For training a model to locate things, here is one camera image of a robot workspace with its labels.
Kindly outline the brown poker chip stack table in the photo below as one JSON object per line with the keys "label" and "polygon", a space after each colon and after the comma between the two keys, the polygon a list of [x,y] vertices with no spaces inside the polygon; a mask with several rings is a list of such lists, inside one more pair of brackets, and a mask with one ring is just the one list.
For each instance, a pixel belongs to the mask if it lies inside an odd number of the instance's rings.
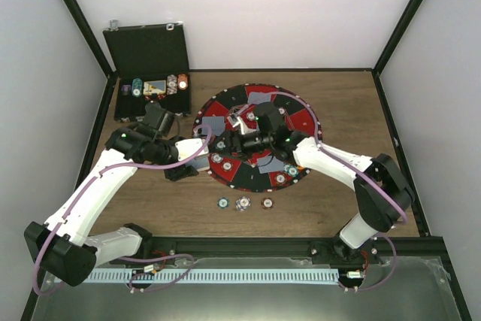
{"label": "brown poker chip stack table", "polygon": [[274,203],[271,198],[263,198],[261,205],[264,209],[271,209],[274,206]]}

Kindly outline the blue card bottom seat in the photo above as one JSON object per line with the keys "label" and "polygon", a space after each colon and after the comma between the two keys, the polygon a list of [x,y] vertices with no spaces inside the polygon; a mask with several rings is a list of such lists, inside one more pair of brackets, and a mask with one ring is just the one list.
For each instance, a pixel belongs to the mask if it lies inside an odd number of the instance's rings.
{"label": "blue card bottom seat", "polygon": [[257,159],[257,167],[260,174],[284,171],[284,165],[283,161],[272,155]]}

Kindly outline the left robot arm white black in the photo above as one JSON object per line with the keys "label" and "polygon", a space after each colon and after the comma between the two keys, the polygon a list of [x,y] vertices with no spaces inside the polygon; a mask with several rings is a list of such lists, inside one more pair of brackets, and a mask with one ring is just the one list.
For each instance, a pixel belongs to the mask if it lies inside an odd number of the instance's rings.
{"label": "left robot arm white black", "polygon": [[151,259],[152,235],[135,224],[114,232],[89,233],[121,186],[139,169],[193,171],[191,161],[208,154],[209,138],[148,137],[132,129],[115,131],[86,179],[44,223],[30,223],[24,237],[34,262],[33,289],[45,295],[38,281],[46,271],[69,286],[81,284],[100,265],[121,260],[138,264]]}

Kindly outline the green poker chip stack table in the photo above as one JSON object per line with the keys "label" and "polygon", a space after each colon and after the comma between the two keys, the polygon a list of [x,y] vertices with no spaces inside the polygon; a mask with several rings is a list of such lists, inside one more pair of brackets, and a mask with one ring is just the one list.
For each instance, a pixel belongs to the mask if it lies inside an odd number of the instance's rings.
{"label": "green poker chip stack table", "polygon": [[229,206],[229,200],[227,198],[219,198],[217,206],[221,209],[226,209]]}

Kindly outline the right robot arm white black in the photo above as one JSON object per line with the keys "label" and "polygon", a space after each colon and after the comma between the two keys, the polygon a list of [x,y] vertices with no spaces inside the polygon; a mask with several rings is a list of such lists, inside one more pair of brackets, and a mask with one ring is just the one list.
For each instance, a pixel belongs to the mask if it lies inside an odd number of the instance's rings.
{"label": "right robot arm white black", "polygon": [[247,192],[273,192],[317,171],[355,194],[357,214],[334,236],[336,258],[350,263],[379,233],[407,220],[414,193],[392,157],[361,156],[323,144],[300,131],[242,135],[227,130],[209,146],[212,172],[227,186]]}

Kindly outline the blue card seat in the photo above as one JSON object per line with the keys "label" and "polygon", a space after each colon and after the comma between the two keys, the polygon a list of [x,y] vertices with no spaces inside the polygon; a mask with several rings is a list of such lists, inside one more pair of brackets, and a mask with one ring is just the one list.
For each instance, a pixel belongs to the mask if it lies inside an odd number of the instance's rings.
{"label": "blue card seat", "polygon": [[272,155],[257,159],[257,167],[260,174],[284,171],[284,165],[283,161]]}
{"label": "blue card seat", "polygon": [[271,101],[271,95],[264,92],[250,92],[247,98],[248,104],[261,104]]}
{"label": "blue card seat", "polygon": [[208,116],[201,119],[201,133],[207,134],[208,126],[213,135],[221,135],[225,131],[225,118],[222,116]]}

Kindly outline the blue card top seat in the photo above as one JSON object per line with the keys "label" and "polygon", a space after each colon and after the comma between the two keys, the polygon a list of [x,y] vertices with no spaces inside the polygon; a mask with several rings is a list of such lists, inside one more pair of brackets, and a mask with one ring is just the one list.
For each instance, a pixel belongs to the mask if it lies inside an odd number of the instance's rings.
{"label": "blue card top seat", "polygon": [[261,104],[271,101],[271,95],[264,92],[250,92],[247,98],[248,104]]}

